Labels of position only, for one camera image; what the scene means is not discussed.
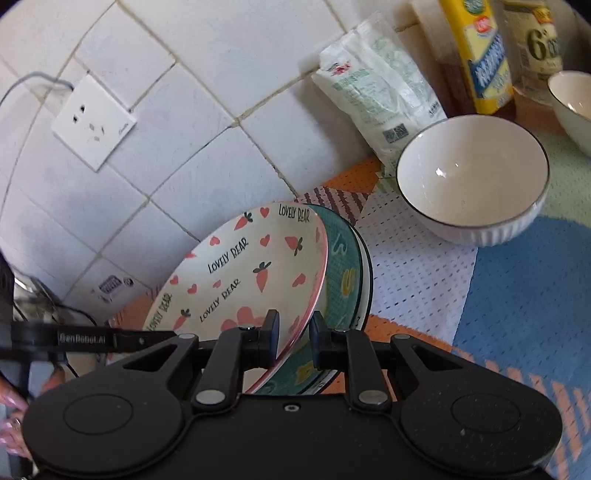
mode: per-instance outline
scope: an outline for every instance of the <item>ceramic bowl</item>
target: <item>ceramic bowl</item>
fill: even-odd
[[[355,316],[355,320],[351,324],[350,329],[363,330],[369,317],[371,301],[374,296],[374,271],[371,266],[367,245],[365,245],[359,232],[354,227],[351,228],[361,249],[361,257],[363,259],[363,283],[361,285],[359,308],[357,309],[357,315]],[[303,395],[315,395],[322,392],[331,384],[337,375],[339,375],[338,370],[326,370],[322,372],[322,374],[318,376],[318,379],[316,379],[316,381],[303,392]]]
[[[591,75],[558,72],[548,80],[550,100],[560,125],[591,157]]]
[[[362,254],[349,222],[319,205],[308,205],[322,219],[328,240],[328,263],[319,310],[329,328],[348,330],[357,317],[361,297]],[[298,395],[316,382],[320,372],[312,364],[307,330],[292,348],[289,358],[263,385],[265,395]]]
[[[455,244],[487,247],[516,237],[538,216],[550,165],[525,128],[465,115],[413,138],[400,156],[397,180],[429,230]]]
[[[256,391],[306,328],[326,262],[326,230],[313,209],[285,202],[249,210],[186,255],[152,305],[144,329],[213,340],[229,328],[260,326],[269,309],[278,310],[275,367],[244,375],[244,390]]]

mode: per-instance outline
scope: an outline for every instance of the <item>white bowl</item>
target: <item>white bowl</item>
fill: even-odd
[[[525,128],[465,115],[419,133],[400,156],[397,179],[429,230],[455,244],[489,247],[516,237],[538,216],[550,165]]]
[[[591,75],[558,72],[549,78],[548,89],[560,125],[591,157]]]

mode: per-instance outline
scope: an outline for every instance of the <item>patterned tablecloth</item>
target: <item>patterned tablecloth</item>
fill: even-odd
[[[543,215],[492,248],[452,245],[425,230],[380,165],[367,160],[298,199],[331,208],[358,231],[374,268],[365,332],[410,333],[547,395],[564,423],[548,470],[591,478],[591,161],[562,135],[536,133],[550,156]],[[152,297],[114,322],[140,328]],[[325,391],[343,391],[338,377]]]

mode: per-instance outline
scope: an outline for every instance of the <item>green plate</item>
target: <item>green plate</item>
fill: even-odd
[[[308,205],[324,222],[329,246],[328,264],[316,310],[329,328],[348,330],[357,323],[361,299],[363,262],[359,242],[349,222],[328,208]],[[256,392],[260,395],[298,395],[325,372],[312,364],[308,329],[293,346],[279,370]]]

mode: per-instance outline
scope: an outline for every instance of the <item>lovely bear plate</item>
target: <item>lovely bear plate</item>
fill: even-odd
[[[314,210],[279,202],[244,212],[186,255],[156,298],[147,330],[216,339],[236,326],[261,326],[280,314],[276,366],[245,372],[256,391],[285,361],[306,328],[324,282],[326,230]]]

